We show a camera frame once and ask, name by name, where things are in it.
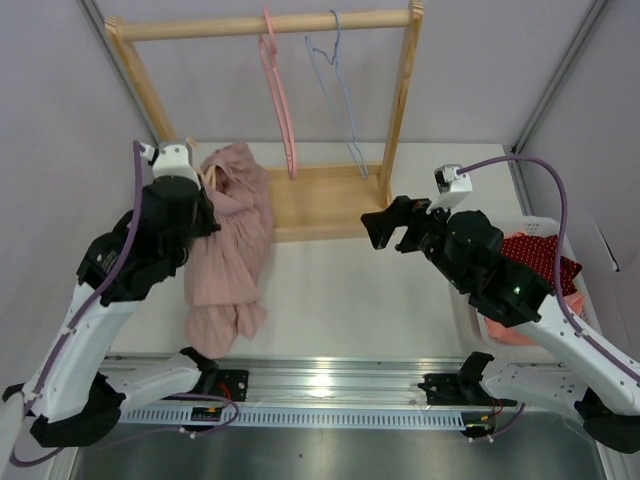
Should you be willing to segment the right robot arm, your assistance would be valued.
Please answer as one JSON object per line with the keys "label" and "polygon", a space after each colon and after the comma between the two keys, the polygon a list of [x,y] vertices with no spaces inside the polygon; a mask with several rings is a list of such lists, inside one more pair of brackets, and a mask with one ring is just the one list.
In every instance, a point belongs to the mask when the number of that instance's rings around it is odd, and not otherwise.
{"label": "right robot arm", "polygon": [[431,209],[427,199],[399,196],[361,222],[376,250],[405,228],[398,252],[423,254],[478,313],[535,341],[568,370],[552,377],[473,352],[456,375],[464,401],[536,405],[579,423],[612,450],[638,452],[638,362],[570,311],[531,268],[503,256],[503,232],[482,212],[451,214]]}

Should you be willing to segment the red polka dot cloth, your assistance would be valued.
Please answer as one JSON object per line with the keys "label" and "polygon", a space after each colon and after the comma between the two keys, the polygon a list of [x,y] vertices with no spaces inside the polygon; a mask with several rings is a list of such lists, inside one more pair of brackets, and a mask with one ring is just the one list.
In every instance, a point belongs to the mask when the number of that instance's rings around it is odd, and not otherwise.
{"label": "red polka dot cloth", "polygon": [[[505,237],[501,254],[531,268],[554,287],[557,243],[557,235],[543,237],[516,232]],[[570,305],[584,300],[584,295],[574,283],[581,271],[581,264],[564,255],[560,257],[560,287],[563,298]]]}

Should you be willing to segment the pink pleated skirt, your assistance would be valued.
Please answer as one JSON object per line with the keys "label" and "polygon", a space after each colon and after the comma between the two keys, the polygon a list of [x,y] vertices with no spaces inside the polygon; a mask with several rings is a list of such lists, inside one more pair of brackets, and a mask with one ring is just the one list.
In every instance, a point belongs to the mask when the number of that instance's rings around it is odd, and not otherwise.
{"label": "pink pleated skirt", "polygon": [[227,354],[237,337],[253,339],[267,319],[259,280],[274,237],[269,175],[246,143],[210,154],[217,189],[204,184],[221,229],[193,244],[184,271],[186,334],[209,359]]}

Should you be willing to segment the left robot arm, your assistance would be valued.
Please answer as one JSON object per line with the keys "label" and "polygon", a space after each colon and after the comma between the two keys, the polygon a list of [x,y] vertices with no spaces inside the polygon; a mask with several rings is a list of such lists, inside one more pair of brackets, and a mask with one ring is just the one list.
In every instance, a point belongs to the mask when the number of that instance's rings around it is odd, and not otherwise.
{"label": "left robot arm", "polygon": [[145,186],[136,210],[94,240],[78,270],[63,327],[32,379],[7,388],[34,416],[30,433],[44,448],[90,446],[122,414],[156,400],[216,390],[214,361],[192,347],[123,378],[99,368],[121,328],[151,289],[175,276],[198,237],[218,230],[197,174],[169,175]]}

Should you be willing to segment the cream plastic hanger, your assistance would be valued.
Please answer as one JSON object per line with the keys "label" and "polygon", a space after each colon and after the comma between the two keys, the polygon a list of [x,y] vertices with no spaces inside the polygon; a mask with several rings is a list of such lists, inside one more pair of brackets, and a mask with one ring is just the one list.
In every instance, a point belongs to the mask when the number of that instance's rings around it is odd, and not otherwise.
{"label": "cream plastic hanger", "polygon": [[[192,153],[199,150],[199,144],[193,137],[187,137],[185,141],[191,148]],[[193,169],[204,184],[208,185],[212,190],[217,189],[217,173],[215,166],[207,167],[205,170],[200,167],[193,167]]]}

